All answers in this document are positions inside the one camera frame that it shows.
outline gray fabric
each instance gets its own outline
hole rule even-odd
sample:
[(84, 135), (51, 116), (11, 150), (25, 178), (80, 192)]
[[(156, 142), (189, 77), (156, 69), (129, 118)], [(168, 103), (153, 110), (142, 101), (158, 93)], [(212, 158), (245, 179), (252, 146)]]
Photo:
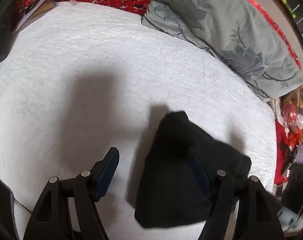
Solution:
[(151, 0), (142, 23), (218, 55), (263, 101), (303, 84), (285, 42), (246, 0)]

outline gray pillow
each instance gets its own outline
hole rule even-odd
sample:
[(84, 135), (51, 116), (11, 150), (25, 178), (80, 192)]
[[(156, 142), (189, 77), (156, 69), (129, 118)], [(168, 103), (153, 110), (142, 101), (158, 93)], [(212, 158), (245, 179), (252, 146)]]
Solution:
[(285, 42), (246, 0), (151, 0), (142, 23), (212, 52), (263, 101), (303, 84)]

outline white quilted bedspread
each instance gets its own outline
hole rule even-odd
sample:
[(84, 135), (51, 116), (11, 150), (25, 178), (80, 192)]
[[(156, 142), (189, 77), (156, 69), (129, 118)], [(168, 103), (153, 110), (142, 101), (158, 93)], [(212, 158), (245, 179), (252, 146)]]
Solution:
[[(0, 64), (0, 179), (32, 209), (51, 176), (91, 169), (111, 146), (120, 163), (97, 208), (110, 239), (197, 239), (203, 223), (144, 230), (134, 219), (144, 158), (168, 109), (250, 156), (272, 190), (274, 119), (228, 67), (139, 15), (61, 3), (22, 30)], [(28, 214), (15, 206), (22, 236)]]

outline black cloth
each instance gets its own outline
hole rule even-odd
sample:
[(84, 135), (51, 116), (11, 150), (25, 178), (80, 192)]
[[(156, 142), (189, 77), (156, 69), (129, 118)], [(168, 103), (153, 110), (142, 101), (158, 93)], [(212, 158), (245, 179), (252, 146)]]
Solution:
[(212, 203), (201, 194), (187, 163), (190, 147), (197, 147), (217, 170), (247, 179), (249, 157), (213, 139), (190, 122), (185, 112), (169, 113), (158, 127), (138, 188), (135, 218), (144, 228), (175, 227), (207, 219)]

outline metal pin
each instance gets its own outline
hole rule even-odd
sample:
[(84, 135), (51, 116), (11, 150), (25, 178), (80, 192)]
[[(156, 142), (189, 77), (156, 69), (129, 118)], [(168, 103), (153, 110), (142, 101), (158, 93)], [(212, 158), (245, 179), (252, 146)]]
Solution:
[(81, 175), (82, 175), (83, 177), (88, 177), (88, 176), (90, 175), (90, 171), (83, 171), (83, 172), (81, 173)]
[(218, 170), (217, 171), (217, 175), (221, 176), (221, 177), (224, 177), (226, 175), (226, 172), (223, 171), (223, 170)]
[(303, 20), (303, 17), (296, 23), (298, 25)]
[(297, 9), (299, 6), (300, 6), (300, 4), (296, 6), (296, 8), (293, 10), (293, 12), (295, 12), (295, 11), (296, 11), (296, 9)]
[(50, 179), (49, 179), (49, 182), (50, 183), (55, 183), (57, 181), (57, 177), (51, 177)]

